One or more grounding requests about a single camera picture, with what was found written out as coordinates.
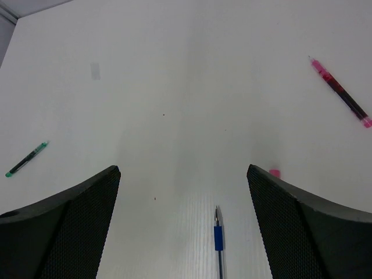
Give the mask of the pink marker cap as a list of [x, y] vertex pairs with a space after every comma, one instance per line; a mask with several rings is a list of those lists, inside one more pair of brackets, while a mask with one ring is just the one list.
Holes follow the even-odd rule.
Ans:
[[277, 178], [281, 178], [281, 172], [279, 169], [270, 169], [269, 173]]

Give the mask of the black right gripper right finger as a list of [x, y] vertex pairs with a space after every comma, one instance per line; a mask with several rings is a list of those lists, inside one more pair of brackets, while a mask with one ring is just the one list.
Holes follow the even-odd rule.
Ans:
[[253, 164], [247, 179], [273, 278], [371, 278], [371, 213], [311, 194]]

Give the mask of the blue ballpoint pen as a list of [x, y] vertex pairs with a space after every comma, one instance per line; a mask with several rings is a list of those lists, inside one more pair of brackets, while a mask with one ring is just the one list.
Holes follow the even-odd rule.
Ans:
[[219, 279], [224, 278], [224, 233], [223, 226], [220, 220], [220, 209], [218, 206], [214, 209], [214, 249], [217, 255], [217, 267]]

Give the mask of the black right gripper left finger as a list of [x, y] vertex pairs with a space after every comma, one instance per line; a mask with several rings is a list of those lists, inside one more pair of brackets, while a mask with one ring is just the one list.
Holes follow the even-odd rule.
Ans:
[[1, 278], [95, 278], [119, 190], [110, 166], [32, 205], [1, 214]]

